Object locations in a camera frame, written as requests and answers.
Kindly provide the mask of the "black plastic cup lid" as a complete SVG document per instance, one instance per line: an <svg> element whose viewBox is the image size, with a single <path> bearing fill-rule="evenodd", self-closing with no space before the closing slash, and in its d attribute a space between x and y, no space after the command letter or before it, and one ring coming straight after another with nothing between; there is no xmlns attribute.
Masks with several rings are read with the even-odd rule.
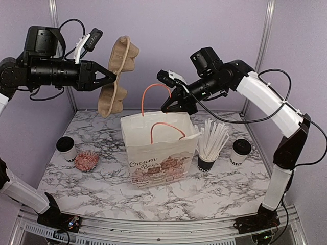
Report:
<svg viewBox="0 0 327 245"><path fill-rule="evenodd" d="M243 156L248 155L252 150L250 142L243 138L234 141L232 148L237 154Z"/></svg>

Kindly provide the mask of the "bundle of white wrapped straws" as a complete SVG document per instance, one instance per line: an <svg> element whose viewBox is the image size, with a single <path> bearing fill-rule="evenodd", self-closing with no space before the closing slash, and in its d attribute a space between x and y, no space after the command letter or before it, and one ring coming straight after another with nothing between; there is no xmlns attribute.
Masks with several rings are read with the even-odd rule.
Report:
<svg viewBox="0 0 327 245"><path fill-rule="evenodd" d="M199 133L199 140L196 146L198 155L207 162L217 160L230 138L228 133L229 126L225 123L218 123L208 119L204 122L203 127L195 125L195 129Z"/></svg>

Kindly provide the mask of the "white paper takeout bag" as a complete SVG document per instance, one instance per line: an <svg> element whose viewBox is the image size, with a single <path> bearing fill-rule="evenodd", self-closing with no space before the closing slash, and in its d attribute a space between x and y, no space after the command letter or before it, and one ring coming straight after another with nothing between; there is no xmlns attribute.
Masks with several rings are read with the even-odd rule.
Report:
<svg viewBox="0 0 327 245"><path fill-rule="evenodd" d="M184 179L199 133L186 112L145 112L121 118L131 183L137 188Z"/></svg>

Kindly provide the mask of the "white paper coffee cup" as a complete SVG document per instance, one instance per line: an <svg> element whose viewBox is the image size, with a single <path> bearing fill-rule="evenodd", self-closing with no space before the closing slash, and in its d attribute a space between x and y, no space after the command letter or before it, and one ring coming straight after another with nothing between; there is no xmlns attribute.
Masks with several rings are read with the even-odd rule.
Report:
<svg viewBox="0 0 327 245"><path fill-rule="evenodd" d="M66 152L62 152L61 154L64 157L64 159L66 160L66 162L74 164L75 158L77 156L77 150L76 150L75 146L73 146L71 149L69 149Z"/></svg>

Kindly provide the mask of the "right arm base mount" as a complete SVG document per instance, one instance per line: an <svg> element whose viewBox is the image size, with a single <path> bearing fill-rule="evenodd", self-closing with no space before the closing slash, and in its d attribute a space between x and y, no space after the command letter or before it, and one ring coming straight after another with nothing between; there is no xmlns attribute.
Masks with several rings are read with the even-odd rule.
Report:
<svg viewBox="0 0 327 245"><path fill-rule="evenodd" d="M279 225L280 221L276 216L272 219L268 219L265 216L251 215L235 219L233 227L238 230L239 234L246 234L278 227Z"/></svg>

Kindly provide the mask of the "right aluminium frame post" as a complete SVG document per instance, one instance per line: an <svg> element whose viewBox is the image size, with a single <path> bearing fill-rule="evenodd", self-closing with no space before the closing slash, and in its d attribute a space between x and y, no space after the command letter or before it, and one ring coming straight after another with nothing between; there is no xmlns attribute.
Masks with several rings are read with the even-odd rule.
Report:
<svg viewBox="0 0 327 245"><path fill-rule="evenodd" d="M268 43L270 40L275 5L276 5L276 0L267 1L262 37L259 45L259 51L258 51L256 63L255 63L255 71L260 71L263 65L265 54L268 48Z"/></svg>

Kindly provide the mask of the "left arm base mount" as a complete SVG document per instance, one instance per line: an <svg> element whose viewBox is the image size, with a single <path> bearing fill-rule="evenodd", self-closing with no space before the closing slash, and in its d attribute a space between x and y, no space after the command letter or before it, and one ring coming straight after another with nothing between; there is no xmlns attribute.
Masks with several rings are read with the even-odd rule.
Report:
<svg viewBox="0 0 327 245"><path fill-rule="evenodd" d="M81 217L71 214L62 213L52 195L45 193L50 202L49 209L38 215L37 222L41 225L78 233L80 229Z"/></svg>

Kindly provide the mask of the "aluminium front rail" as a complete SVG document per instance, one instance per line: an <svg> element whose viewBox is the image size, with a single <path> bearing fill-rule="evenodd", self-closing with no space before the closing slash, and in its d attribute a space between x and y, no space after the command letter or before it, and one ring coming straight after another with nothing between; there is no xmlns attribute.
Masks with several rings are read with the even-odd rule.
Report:
<svg viewBox="0 0 327 245"><path fill-rule="evenodd" d="M64 244L259 244L272 239L274 244L307 244L294 206L279 208L280 225L240 234L235 222L240 216L185 221L123 220L82 216L78 233L58 234L37 223L37 215L22 207L8 244L44 244L48 239Z"/></svg>

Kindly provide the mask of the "black cup holding straws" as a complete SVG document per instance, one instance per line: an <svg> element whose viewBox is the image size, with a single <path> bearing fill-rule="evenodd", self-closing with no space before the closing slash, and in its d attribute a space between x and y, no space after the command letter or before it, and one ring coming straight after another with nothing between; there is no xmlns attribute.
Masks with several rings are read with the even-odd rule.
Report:
<svg viewBox="0 0 327 245"><path fill-rule="evenodd" d="M202 172L208 172L212 169L213 165L215 164L217 158L214 158L214 159L211 159L211 160L208 160L208 159L205 159L204 157L202 156L198 156L198 162L197 162L197 168L202 171Z"/></svg>

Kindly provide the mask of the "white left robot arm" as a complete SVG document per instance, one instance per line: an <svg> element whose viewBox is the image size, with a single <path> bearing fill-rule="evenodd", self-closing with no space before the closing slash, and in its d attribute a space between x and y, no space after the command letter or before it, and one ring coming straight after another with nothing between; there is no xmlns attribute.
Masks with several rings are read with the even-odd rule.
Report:
<svg viewBox="0 0 327 245"><path fill-rule="evenodd" d="M1 61L1 110L13 98L21 86L30 92L41 86L54 86L61 92L65 87L76 91L94 91L116 80L116 74L94 61L83 60L87 52L94 50L103 32L94 28L83 34L74 49L74 59L65 60L57 56L57 47L66 50L60 28L31 26L28 29L25 47L16 59L8 57ZM32 208L53 227L61 227L65 221L63 213L48 193L39 193L35 188L18 178L1 161L1 193Z"/></svg>

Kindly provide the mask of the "brown cardboard cup carrier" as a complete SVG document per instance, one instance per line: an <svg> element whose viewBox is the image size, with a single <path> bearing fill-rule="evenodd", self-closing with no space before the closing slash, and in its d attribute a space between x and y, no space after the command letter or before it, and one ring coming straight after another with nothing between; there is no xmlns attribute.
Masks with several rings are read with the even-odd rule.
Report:
<svg viewBox="0 0 327 245"><path fill-rule="evenodd" d="M103 118L123 111L123 99L127 96L127 90L119 85L119 80L123 72L134 71L138 54L139 48L131 42L129 36L121 36L115 42L108 70L116 75L116 80L101 88L98 99L98 112Z"/></svg>

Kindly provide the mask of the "red patterned small bowl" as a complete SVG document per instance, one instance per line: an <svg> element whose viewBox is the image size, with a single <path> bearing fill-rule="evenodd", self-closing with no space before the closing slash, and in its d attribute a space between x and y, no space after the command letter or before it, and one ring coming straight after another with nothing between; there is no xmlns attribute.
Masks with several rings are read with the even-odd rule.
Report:
<svg viewBox="0 0 327 245"><path fill-rule="evenodd" d="M77 154L74 166L81 172L93 171L99 163L99 155L95 151L87 150Z"/></svg>

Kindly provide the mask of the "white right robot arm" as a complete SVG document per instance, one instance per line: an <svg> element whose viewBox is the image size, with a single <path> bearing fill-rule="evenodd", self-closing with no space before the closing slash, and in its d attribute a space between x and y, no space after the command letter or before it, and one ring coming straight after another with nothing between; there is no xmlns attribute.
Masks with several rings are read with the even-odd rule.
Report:
<svg viewBox="0 0 327 245"><path fill-rule="evenodd" d="M201 107L212 117L224 121L204 102L226 97L229 91L234 91L255 105L262 114L254 119L239 120L238 124L258 124L271 120L282 133L282 140L273 156L274 167L267 192L259 213L253 217L253 224L263 229L272 222L272 212L282 202L295 170L301 166L316 165L326 156L326 152L323 152L313 162L298 163L310 126L316 127L323 137L326 137L326 132L307 113L302 113L289 102L292 79L286 71L271 68L257 72L240 59L223 62L212 47L194 52L190 60L199 77L190 84L173 71L160 70L157 73L156 78L173 89L171 97L161 106L162 112L192 115Z"/></svg>

